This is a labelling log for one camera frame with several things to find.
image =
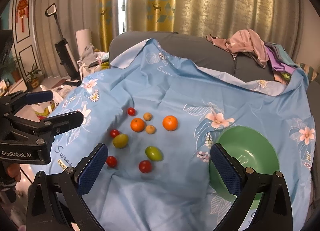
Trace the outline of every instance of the green plum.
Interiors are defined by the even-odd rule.
[[[154,147],[154,146],[148,146],[146,148],[146,156],[151,160],[151,161],[161,161],[163,159],[162,152]]]
[[[113,139],[112,143],[115,148],[124,148],[128,141],[129,137],[126,134],[119,134]]]

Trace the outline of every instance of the green bowl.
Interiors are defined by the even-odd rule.
[[[245,167],[252,167],[257,173],[273,174],[279,170],[279,160],[271,143],[258,131],[246,126],[233,126],[224,130],[216,143],[235,157]],[[209,166],[210,184],[225,200],[233,202],[230,194],[212,161]],[[250,209],[259,205],[262,193],[256,194]]]

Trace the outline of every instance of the blue bedsheet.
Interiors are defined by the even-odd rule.
[[[84,200],[105,230],[212,231],[231,203],[209,185],[209,149],[226,127],[248,126],[275,148],[292,201],[294,230],[300,230],[308,210],[316,138],[306,96],[308,79],[300,68],[288,86],[244,83],[172,56],[154,39],[130,48],[111,64],[112,69],[85,78],[54,111],[52,115],[79,110],[84,121],[56,137],[52,162],[32,166],[34,172],[53,174],[76,166],[102,142],[109,155],[117,157],[118,167],[105,165]],[[138,117],[153,115],[149,124],[156,127],[155,134],[130,129],[130,106]],[[178,118],[176,131],[162,127],[166,115]],[[126,148],[113,147],[113,128],[129,135]],[[164,160],[143,174],[138,164],[147,159],[145,148],[150,145],[161,149]],[[248,227],[254,212],[249,211],[241,229]]]

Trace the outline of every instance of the potted plant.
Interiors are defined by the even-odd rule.
[[[13,57],[12,58],[14,62],[13,70],[11,71],[11,75],[15,82],[18,82],[21,79],[20,73],[19,73],[19,62],[21,62],[20,57]]]
[[[1,65],[1,67],[3,68],[3,74],[11,74],[15,82],[21,79],[18,70],[19,61],[21,61],[21,58],[8,57]]]
[[[39,72],[41,72],[41,70],[36,68],[35,64],[32,65],[31,71],[27,72],[26,83],[30,84],[34,89],[40,85],[38,77],[35,77]]]

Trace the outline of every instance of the purple clothing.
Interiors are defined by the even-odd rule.
[[[267,54],[269,56],[270,62],[271,62],[271,66],[272,69],[275,71],[285,71],[287,73],[293,74],[295,68],[291,67],[289,65],[286,65],[284,63],[282,63],[281,61],[279,61],[276,56],[274,55],[274,53],[272,52],[271,49],[269,49],[269,47],[265,47]]]

